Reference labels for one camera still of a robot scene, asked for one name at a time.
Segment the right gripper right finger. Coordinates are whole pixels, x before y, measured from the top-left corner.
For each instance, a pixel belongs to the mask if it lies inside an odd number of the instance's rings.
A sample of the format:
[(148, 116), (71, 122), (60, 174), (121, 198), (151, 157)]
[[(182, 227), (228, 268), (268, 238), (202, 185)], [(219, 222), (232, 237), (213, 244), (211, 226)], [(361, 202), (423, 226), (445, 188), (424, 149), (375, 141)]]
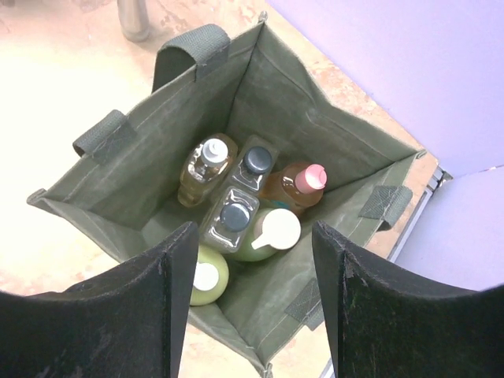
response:
[(502, 376), (502, 287), (419, 276), (322, 221), (312, 251), (338, 377)]

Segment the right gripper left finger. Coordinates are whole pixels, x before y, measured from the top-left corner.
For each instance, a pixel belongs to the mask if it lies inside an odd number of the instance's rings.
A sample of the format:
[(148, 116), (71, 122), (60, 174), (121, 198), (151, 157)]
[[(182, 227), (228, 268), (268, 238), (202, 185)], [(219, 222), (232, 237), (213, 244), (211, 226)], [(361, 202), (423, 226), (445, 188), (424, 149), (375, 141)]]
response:
[(188, 222), (66, 291), (2, 293), (2, 376), (178, 376), (197, 255)]

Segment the green pump bottle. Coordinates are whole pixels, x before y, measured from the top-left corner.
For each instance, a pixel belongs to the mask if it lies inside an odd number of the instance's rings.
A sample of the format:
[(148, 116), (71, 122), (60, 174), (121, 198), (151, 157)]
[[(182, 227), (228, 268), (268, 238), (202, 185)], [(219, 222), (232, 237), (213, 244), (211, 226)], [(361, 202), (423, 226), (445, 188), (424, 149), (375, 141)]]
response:
[(205, 306), (215, 302), (224, 293), (228, 280), (229, 268), (223, 255), (199, 245), (190, 305)]

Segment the green bottle beige cap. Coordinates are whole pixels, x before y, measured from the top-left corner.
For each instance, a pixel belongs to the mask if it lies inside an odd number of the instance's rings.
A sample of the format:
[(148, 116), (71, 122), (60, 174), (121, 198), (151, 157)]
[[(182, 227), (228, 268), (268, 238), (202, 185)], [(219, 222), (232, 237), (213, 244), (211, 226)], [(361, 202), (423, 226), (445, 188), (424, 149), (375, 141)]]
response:
[(260, 209), (237, 252), (228, 257), (235, 261), (256, 262), (289, 250), (300, 239), (299, 218), (288, 209)]

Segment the clear bottle yellow label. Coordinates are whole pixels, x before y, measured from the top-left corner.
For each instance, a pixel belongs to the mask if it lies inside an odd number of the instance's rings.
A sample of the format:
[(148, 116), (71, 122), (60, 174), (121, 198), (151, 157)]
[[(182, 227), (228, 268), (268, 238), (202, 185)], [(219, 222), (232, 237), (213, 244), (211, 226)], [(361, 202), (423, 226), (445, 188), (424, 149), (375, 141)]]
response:
[(240, 248), (258, 211), (257, 197), (230, 186), (212, 205), (200, 227), (200, 240), (222, 254), (234, 254)]

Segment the orange bottle pink cap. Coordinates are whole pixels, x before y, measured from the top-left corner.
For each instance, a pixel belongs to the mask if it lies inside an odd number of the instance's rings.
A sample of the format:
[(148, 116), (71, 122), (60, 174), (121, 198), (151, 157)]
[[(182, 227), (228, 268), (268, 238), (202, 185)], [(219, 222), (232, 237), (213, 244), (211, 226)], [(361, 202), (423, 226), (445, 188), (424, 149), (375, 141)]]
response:
[(292, 163), (271, 173), (259, 196), (276, 207), (288, 209), (300, 216), (321, 200), (327, 180), (323, 165)]

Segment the amber bottle white cap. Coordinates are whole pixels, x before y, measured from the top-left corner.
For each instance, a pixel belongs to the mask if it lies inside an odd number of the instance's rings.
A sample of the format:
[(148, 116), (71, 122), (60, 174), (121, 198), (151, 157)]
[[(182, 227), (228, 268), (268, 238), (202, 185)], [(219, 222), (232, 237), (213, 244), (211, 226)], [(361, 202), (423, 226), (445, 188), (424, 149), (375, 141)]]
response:
[(200, 142), (189, 154), (180, 173), (179, 202), (194, 207), (204, 202), (238, 156), (237, 144), (227, 135), (217, 133)]

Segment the clear bottle dark label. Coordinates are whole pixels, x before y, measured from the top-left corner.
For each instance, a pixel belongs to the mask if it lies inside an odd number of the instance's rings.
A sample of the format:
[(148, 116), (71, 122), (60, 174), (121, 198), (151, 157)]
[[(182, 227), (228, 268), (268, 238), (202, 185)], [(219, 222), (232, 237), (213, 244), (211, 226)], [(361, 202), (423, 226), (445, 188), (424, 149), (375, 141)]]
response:
[(257, 195), (269, 177), (279, 155), (278, 149), (265, 139), (252, 135), (233, 163), (227, 182)]

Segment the green canvas bag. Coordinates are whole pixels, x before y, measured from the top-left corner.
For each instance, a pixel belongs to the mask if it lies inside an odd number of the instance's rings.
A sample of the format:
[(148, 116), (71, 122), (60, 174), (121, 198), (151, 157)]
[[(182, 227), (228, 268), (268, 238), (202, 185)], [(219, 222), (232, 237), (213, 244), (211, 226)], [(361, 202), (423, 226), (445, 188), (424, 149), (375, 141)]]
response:
[(125, 261), (181, 224), (227, 258), (242, 235), (210, 209), (246, 192), (263, 209), (280, 171), (312, 166), (321, 200), (301, 214), (298, 243), (259, 262), (231, 262), (222, 296), (189, 321), (248, 360), (262, 377), (303, 326), (322, 320), (311, 230), (315, 221), (364, 246), (393, 227), (411, 191), (418, 151), (329, 102), (295, 53), (264, 20), (234, 39), (207, 24), (157, 52), (153, 89), (129, 113), (113, 111), (75, 142), (78, 162), (31, 206), (62, 217), (110, 257)]

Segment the silver squeeze tube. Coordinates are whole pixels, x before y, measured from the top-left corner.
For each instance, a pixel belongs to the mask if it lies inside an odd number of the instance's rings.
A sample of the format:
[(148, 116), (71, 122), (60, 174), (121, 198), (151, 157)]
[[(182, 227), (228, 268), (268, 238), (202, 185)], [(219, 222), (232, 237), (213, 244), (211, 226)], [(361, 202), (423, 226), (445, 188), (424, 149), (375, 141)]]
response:
[(134, 43), (146, 40), (150, 34), (150, 22), (145, 0), (117, 0), (121, 31)]

